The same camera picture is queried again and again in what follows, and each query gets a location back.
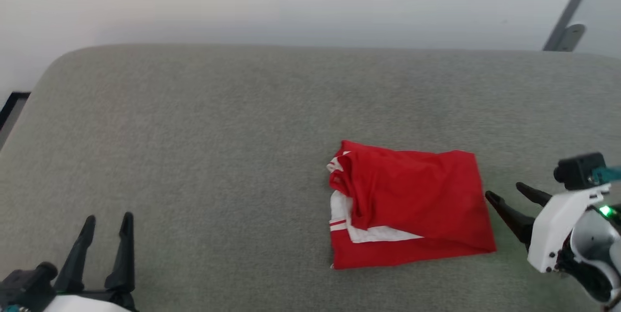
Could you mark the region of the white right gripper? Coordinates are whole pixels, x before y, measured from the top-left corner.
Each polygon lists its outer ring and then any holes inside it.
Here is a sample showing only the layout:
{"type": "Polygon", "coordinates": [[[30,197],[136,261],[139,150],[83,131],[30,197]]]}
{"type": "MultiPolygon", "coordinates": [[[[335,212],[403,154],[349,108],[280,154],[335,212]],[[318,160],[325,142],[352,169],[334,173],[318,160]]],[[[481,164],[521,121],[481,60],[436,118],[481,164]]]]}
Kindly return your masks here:
{"type": "Polygon", "coordinates": [[[543,207],[536,218],[527,216],[511,206],[503,197],[492,191],[485,198],[528,251],[528,262],[541,273],[556,265],[551,257],[562,249],[568,235],[589,206],[601,203],[611,184],[603,184],[587,190],[565,191],[556,195],[537,190],[528,184],[517,182],[515,188],[532,203],[543,207]]]}

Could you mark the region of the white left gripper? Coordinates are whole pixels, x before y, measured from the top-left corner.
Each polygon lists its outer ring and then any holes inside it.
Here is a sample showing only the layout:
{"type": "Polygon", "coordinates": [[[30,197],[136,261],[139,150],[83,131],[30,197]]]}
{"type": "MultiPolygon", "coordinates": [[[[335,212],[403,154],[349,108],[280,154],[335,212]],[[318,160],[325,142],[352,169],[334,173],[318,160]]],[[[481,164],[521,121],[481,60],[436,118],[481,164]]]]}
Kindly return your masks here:
{"type": "Polygon", "coordinates": [[[113,292],[83,292],[87,250],[95,235],[96,218],[89,215],[62,266],[54,289],[59,292],[45,312],[137,312],[135,289],[134,217],[126,212],[118,231],[119,244],[104,287],[113,292]]]}

